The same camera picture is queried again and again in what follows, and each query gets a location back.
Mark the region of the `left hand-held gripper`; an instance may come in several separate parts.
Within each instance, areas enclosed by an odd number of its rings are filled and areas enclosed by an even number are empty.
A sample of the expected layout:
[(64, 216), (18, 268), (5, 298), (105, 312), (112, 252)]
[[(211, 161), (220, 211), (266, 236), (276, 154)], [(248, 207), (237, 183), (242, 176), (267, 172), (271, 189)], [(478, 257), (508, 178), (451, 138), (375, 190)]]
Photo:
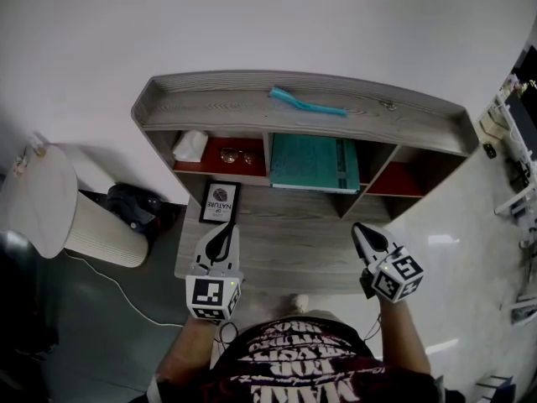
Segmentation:
[(196, 245), (196, 260), (185, 277), (186, 304), (194, 318), (220, 324), (232, 317), (242, 294), (239, 239), (238, 225), (231, 231), (228, 222)]

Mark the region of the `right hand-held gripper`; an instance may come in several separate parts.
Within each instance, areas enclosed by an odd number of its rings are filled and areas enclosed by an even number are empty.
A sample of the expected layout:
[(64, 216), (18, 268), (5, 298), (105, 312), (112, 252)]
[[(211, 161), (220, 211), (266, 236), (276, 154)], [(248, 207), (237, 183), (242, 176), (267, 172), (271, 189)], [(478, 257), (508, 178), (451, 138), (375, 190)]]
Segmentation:
[(357, 255), (365, 264), (360, 283), (368, 299), (379, 296), (398, 303), (417, 291), (424, 270), (406, 247), (396, 244), (390, 232), (355, 222), (351, 234)]

